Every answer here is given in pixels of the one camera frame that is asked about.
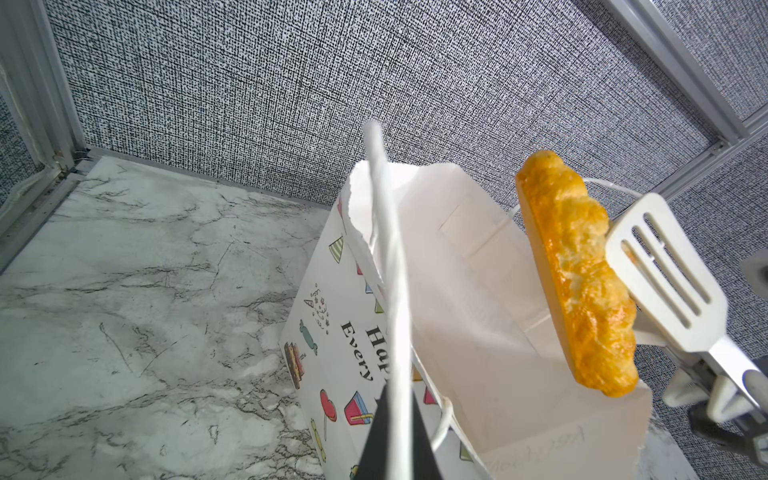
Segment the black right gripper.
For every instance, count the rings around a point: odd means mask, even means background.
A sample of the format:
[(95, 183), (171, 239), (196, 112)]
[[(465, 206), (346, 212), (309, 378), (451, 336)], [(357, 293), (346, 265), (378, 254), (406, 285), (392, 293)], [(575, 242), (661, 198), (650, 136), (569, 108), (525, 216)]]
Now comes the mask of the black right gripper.
[(691, 431), (698, 437), (716, 445), (719, 449), (747, 458), (760, 468), (767, 467), (767, 415), (753, 409), (753, 405), (735, 387), (735, 394), (728, 404), (744, 400), (750, 410), (737, 414), (731, 422), (735, 432), (727, 430), (727, 421), (715, 422), (707, 413), (707, 401), (699, 400), (688, 408), (687, 416)]

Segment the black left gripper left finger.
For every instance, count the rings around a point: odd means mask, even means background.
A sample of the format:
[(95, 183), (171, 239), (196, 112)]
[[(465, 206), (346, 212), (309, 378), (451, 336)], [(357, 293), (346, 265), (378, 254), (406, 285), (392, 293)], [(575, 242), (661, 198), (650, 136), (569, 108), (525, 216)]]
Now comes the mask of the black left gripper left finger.
[(380, 400), (354, 480), (384, 480), (389, 444), (389, 403)]

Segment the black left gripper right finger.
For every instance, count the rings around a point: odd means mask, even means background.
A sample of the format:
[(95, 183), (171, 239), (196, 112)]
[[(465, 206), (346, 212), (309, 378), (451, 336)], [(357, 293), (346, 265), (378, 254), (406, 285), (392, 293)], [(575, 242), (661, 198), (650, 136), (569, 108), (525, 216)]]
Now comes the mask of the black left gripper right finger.
[(413, 479), (442, 480), (415, 395), (411, 399)]

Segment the white slotted bread tongs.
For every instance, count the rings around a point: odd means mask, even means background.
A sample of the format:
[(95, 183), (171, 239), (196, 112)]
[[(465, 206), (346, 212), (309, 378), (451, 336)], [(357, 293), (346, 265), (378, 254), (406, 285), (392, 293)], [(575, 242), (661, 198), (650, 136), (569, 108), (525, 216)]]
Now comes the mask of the white slotted bread tongs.
[(738, 398), (767, 411), (767, 377), (727, 335), (728, 301), (666, 200), (648, 193), (614, 223), (606, 260), (667, 346), (715, 376), (708, 415), (732, 418)]

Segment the white paper gift bag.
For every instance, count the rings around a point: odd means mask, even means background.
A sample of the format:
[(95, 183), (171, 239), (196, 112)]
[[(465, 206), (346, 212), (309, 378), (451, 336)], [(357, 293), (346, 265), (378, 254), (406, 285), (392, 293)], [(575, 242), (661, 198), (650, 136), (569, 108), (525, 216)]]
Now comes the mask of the white paper gift bag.
[(281, 341), (324, 476), (353, 479), (387, 400), (385, 479), (413, 479), (415, 395), (442, 479), (633, 478), (650, 390), (574, 379), (525, 226), (459, 166), (364, 139)]

